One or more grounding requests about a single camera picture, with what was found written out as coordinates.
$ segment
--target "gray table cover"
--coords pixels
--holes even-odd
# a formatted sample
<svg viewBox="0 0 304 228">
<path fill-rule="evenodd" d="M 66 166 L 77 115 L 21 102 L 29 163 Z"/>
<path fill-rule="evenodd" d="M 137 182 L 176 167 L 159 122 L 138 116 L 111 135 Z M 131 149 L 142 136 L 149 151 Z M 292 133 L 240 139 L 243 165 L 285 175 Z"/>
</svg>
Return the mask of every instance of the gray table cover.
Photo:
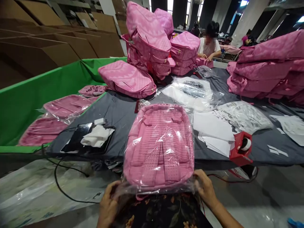
<svg viewBox="0 0 304 228">
<path fill-rule="evenodd" d="M 228 92 L 226 84 L 229 74 L 225 69 L 214 68 L 217 77 L 204 79 L 208 80 L 213 91 L 220 91 L 225 95 L 221 98 L 221 104 L 239 101 L 240 97 Z M 197 78 L 190 72 L 188 76 Z M 266 116 L 268 115 L 298 115 L 304 117 L 304 109 L 290 108 L 282 103 L 271 105 L 267 100 L 249 99 L 243 97 L 244 101 L 253 102 L 254 106 L 261 110 Z M 171 103 L 174 101 L 160 93 L 153 100 L 155 103 Z M 68 128 L 77 127 L 78 124 L 94 122 L 95 119 L 105 118 L 108 120 L 109 126 L 115 126 L 116 131 L 104 155 L 100 155 L 102 160 L 123 161 L 125 146 L 128 140 L 128 133 L 135 120 L 134 113 L 136 99 L 128 97 L 121 93 L 113 91 L 107 92 L 101 99 L 94 103 L 82 116 L 78 117 Z M 252 152 L 249 158 L 253 160 L 253 165 L 278 165 L 290 166 L 294 164 L 304 163 L 304 148 L 300 147 L 292 141 L 287 135 L 281 134 L 276 128 L 280 127 L 279 122 L 274 122 L 273 129 L 259 130 L 254 133 L 252 138 Z M 49 155 L 56 156 L 63 148 L 67 141 L 71 138 L 73 132 L 61 133 L 47 149 Z M 205 143 L 198 138 L 198 132 L 195 134 L 195 168 L 203 168 L 205 170 L 226 170 L 237 167 L 227 157 L 222 156 L 214 151 L 209 150 Z M 288 153 L 288 157 L 277 155 L 269 152 L 268 146 L 273 146 Z"/>
</svg>

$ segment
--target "smartphone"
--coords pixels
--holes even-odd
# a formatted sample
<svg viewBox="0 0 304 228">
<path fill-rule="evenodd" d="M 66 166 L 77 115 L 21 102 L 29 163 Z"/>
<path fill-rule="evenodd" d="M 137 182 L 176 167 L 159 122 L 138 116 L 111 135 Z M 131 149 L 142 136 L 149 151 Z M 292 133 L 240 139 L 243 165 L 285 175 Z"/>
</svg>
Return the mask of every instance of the smartphone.
<svg viewBox="0 0 304 228">
<path fill-rule="evenodd" d="M 80 143 L 82 138 L 92 131 L 94 123 L 79 124 L 72 135 L 70 142 L 66 145 L 64 152 L 81 150 L 85 146 Z"/>
</svg>

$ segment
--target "worker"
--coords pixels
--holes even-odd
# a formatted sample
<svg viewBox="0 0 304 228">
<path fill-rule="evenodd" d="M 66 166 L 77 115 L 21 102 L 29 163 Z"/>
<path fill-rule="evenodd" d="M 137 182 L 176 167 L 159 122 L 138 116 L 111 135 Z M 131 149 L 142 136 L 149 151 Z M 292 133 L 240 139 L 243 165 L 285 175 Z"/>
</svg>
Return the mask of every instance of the worker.
<svg viewBox="0 0 304 228">
<path fill-rule="evenodd" d="M 251 39 L 248 39 L 248 37 L 251 34 L 251 30 L 249 29 L 248 32 L 246 33 L 245 36 L 243 36 L 242 41 L 243 41 L 243 46 L 248 46 L 249 43 L 251 42 Z"/>
<path fill-rule="evenodd" d="M 195 35 L 196 37 L 199 36 L 200 29 L 199 29 L 199 22 L 198 21 L 196 21 L 194 23 L 194 27 L 191 29 L 190 33 L 193 34 L 193 35 Z"/>
<path fill-rule="evenodd" d="M 200 39 L 198 57 L 212 61 L 213 57 L 222 54 L 219 42 L 217 40 L 219 31 L 219 23 L 211 21 L 207 25 L 205 36 Z"/>
<path fill-rule="evenodd" d="M 97 228 L 108 227 L 212 227 L 200 208 L 201 200 L 223 228 L 242 228 L 217 199 L 212 182 L 203 170 L 195 170 L 197 198 L 192 193 L 151 194 L 141 201 L 117 197 L 120 181 L 109 184 L 100 202 Z"/>
</svg>

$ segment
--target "red tape dispenser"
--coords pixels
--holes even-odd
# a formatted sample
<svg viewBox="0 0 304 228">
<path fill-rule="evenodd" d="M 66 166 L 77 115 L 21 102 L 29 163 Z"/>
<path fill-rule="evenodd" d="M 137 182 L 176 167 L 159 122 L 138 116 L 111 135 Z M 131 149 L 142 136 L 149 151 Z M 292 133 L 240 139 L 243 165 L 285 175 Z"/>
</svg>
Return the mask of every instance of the red tape dispenser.
<svg viewBox="0 0 304 228">
<path fill-rule="evenodd" d="M 230 151 L 229 159 L 239 167 L 251 164 L 253 161 L 248 158 L 248 156 L 251 153 L 252 148 L 252 135 L 242 131 L 234 135 L 234 138 L 234 149 Z"/>
</svg>

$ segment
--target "green bin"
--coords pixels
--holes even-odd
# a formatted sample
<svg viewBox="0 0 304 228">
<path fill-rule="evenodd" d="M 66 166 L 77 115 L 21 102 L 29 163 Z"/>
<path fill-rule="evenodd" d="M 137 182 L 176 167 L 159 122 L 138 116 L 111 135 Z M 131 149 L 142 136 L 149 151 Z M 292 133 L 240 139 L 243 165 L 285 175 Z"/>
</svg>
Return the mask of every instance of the green bin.
<svg viewBox="0 0 304 228">
<path fill-rule="evenodd" d="M 52 100 L 77 94 L 86 85 L 105 85 L 99 67 L 121 58 L 84 59 L 0 90 L 0 153 L 32 154 L 41 147 L 16 146 L 28 126 Z"/>
</svg>

